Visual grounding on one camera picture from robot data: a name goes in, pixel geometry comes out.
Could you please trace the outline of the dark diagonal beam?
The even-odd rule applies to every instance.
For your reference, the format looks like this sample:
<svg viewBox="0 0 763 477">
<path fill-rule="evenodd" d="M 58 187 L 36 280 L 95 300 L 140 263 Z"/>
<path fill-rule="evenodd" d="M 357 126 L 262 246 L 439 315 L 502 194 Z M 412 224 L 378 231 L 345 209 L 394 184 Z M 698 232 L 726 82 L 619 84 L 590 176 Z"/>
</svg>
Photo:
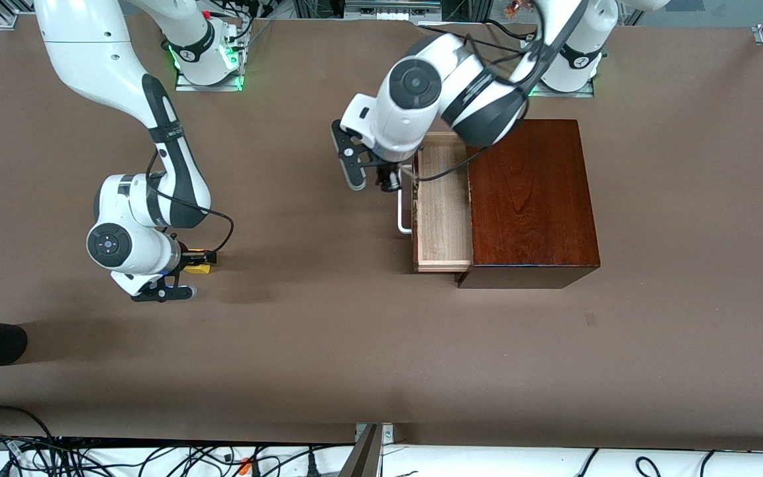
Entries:
<svg viewBox="0 0 763 477">
<path fill-rule="evenodd" d="M 378 477 L 383 439 L 382 425 L 364 425 L 337 477 Z"/>
</svg>

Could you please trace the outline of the aluminium bracket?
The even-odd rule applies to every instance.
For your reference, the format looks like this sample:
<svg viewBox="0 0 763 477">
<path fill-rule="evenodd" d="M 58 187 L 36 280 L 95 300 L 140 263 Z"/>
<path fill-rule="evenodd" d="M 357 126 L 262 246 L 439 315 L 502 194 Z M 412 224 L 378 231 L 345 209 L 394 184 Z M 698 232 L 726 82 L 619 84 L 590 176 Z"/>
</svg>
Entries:
<svg viewBox="0 0 763 477">
<path fill-rule="evenodd" d="M 394 426 L 391 423 L 358 423 L 355 449 L 370 456 L 381 456 L 385 446 L 393 444 Z"/>
</svg>

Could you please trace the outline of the grey power strip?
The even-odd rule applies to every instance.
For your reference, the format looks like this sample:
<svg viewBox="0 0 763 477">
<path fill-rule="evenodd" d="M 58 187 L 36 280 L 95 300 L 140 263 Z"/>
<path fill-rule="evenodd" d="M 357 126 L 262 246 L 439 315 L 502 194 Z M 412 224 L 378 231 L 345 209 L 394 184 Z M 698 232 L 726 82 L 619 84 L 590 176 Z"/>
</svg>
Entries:
<svg viewBox="0 0 763 477">
<path fill-rule="evenodd" d="M 442 21 L 441 0 L 343 0 L 343 19 L 395 19 L 415 24 Z"/>
</svg>

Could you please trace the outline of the brown wooden cabinet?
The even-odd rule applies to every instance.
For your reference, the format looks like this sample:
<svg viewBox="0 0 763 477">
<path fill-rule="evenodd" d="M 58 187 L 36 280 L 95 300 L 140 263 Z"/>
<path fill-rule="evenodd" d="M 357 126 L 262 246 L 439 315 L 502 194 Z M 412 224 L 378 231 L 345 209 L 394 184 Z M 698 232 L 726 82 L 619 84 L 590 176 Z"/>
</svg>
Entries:
<svg viewBox="0 0 763 477">
<path fill-rule="evenodd" d="M 460 289 L 557 290 L 601 266 L 573 119 L 526 120 L 468 167 L 472 260 Z"/>
</svg>

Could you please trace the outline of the wooden drawer with white handle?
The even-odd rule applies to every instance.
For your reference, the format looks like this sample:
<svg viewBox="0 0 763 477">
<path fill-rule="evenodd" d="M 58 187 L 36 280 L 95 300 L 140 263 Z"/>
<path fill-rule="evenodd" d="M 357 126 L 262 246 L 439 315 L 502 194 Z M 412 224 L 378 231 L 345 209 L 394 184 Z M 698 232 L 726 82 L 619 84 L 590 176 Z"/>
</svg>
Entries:
<svg viewBox="0 0 763 477">
<path fill-rule="evenodd" d="M 473 262 L 472 218 L 466 146 L 453 132 L 428 132 L 414 157 L 419 176 L 448 175 L 409 182 L 414 269 L 418 274 L 463 274 Z"/>
</svg>

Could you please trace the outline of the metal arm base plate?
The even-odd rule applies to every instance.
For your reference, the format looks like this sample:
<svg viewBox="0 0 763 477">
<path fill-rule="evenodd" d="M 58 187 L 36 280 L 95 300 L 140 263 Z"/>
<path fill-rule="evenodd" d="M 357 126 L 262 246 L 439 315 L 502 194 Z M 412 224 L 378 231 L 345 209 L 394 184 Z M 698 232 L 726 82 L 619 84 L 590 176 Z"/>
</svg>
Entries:
<svg viewBox="0 0 763 477">
<path fill-rule="evenodd" d="M 206 19 L 204 37 L 170 45 L 178 91 L 242 91 L 250 33 L 218 18 Z"/>
<path fill-rule="evenodd" d="M 576 31 L 561 46 L 538 83 L 528 91 L 535 97 L 593 97 L 593 78 L 602 60 L 603 41 Z"/>
</svg>

